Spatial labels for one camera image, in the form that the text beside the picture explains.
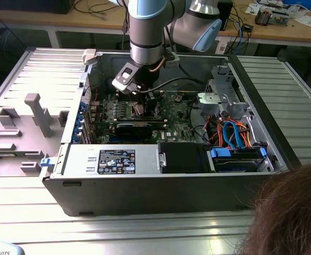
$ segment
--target table leg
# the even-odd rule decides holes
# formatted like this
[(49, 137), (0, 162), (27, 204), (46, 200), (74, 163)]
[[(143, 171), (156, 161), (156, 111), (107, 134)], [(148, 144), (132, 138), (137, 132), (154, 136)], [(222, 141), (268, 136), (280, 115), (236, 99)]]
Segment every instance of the table leg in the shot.
[(230, 37), (217, 37), (218, 45), (217, 49), (215, 50), (216, 54), (224, 54), (226, 50), (226, 46), (230, 41)]
[(47, 33), (48, 33), (48, 37), (49, 37), (50, 44), (51, 44), (52, 48), (61, 48), (59, 39), (56, 35), (56, 30), (55, 29), (48, 29)]

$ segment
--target black box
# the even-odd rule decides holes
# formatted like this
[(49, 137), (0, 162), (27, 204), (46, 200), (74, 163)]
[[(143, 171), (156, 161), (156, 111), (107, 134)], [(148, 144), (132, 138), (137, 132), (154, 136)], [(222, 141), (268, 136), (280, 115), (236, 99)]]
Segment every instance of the black box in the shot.
[(0, 10), (67, 14), (74, 0), (0, 0)]
[(224, 31), (226, 25), (228, 24), (228, 20), (230, 17), (230, 13), (232, 10), (233, 2), (232, 0), (219, 0), (218, 9), (219, 9), (219, 18), (221, 19), (221, 31)]

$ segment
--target warning label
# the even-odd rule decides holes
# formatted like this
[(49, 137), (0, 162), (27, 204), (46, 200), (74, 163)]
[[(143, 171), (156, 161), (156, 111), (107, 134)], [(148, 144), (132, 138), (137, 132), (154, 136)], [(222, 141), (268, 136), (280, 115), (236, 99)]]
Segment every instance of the warning label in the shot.
[(135, 174), (135, 150), (101, 150), (99, 174)]

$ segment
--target human hair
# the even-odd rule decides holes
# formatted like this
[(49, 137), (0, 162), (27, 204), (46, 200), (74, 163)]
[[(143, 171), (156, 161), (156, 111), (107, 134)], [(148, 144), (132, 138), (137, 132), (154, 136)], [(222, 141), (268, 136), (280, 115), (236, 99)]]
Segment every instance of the human hair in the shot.
[(254, 209), (238, 254), (311, 255), (311, 165), (272, 175)]

